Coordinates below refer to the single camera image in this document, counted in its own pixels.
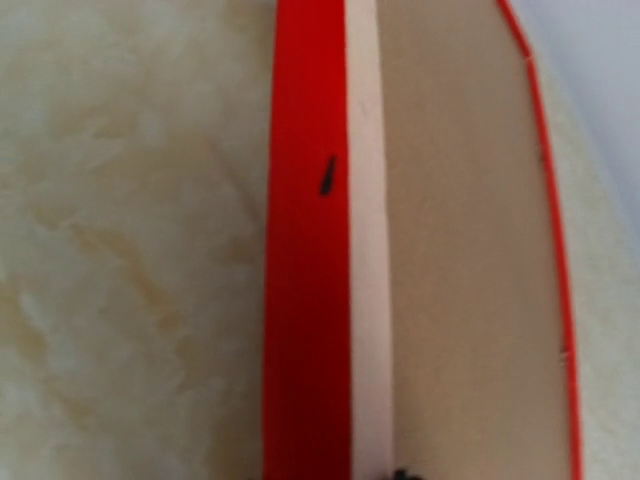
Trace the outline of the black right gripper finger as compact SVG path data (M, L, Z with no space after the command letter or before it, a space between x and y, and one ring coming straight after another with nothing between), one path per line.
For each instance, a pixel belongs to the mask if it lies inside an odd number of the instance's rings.
M417 474L414 474L407 469L396 469L391 477L391 480L423 480L423 477Z

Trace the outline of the red wooden picture frame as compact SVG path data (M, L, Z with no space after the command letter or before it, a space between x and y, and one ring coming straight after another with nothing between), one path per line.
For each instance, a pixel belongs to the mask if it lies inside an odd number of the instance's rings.
M382 1L276 5L266 237L262 475L390 479L394 354ZM575 444L584 475L571 307Z

